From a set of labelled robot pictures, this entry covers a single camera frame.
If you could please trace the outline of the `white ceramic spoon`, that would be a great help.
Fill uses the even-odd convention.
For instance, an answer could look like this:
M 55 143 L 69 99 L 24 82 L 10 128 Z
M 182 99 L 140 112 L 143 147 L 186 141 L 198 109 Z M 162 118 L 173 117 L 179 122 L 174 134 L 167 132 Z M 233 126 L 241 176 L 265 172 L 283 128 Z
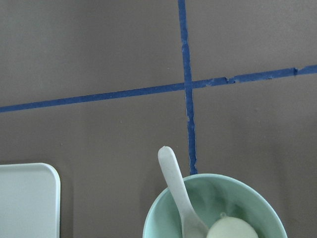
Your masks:
M 169 146 L 161 147 L 158 151 L 158 162 L 179 212 L 182 236 L 184 238 L 205 238 L 209 229 L 199 218 L 190 202 L 174 151 Z

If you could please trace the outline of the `white steamed bun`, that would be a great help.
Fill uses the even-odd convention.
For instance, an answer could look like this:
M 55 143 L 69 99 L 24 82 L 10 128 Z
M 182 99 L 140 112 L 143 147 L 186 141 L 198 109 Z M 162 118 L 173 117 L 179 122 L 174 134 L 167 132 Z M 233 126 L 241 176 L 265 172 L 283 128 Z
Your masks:
M 240 218 L 222 216 L 209 229 L 207 238 L 258 238 L 255 229 Z

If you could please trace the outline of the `green bowl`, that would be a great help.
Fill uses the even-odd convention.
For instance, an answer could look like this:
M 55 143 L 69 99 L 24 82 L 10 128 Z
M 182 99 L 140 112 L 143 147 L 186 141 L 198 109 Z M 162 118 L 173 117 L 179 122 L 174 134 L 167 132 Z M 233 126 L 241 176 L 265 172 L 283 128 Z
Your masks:
M 221 215 L 240 218 L 260 238 L 285 238 L 285 228 L 270 204 L 248 185 L 224 175 L 197 174 L 184 178 L 191 204 L 210 228 Z M 145 238 L 182 237 L 181 220 L 169 189 L 152 204 L 143 228 Z

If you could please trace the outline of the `white bear tray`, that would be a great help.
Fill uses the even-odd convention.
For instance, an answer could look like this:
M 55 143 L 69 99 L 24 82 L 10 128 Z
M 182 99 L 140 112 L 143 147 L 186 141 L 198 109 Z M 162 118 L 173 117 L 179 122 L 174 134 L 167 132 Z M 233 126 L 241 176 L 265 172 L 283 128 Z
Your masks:
M 60 236 L 60 177 L 46 163 L 0 167 L 0 236 Z

